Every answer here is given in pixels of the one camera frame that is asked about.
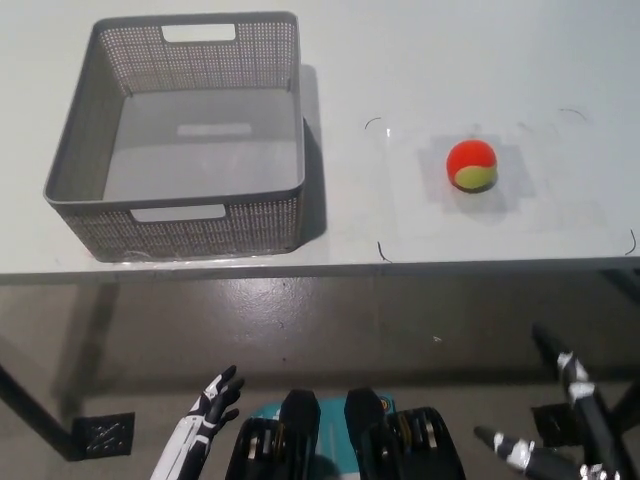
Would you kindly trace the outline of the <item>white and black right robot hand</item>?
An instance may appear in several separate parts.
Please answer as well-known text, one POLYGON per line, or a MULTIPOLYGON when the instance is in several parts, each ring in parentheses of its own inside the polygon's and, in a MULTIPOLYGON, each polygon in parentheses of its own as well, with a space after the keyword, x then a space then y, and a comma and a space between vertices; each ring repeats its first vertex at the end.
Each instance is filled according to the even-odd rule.
POLYGON ((577 421, 584 462, 577 465, 533 441, 487 426, 474 428, 476 438, 528 479, 637 479, 639 472, 623 442, 622 428, 575 351, 540 324, 532 326, 532 337, 543 362, 557 374, 577 421))

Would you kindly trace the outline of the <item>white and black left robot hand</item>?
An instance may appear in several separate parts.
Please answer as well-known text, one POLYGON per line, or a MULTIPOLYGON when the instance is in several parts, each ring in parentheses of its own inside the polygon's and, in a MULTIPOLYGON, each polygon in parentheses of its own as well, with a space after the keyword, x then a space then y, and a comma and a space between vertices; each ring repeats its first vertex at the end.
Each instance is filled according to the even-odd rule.
POLYGON ((229 366, 199 394, 182 417, 151 474, 151 480, 199 479, 216 434, 239 415, 233 405, 241 395, 244 379, 229 366))

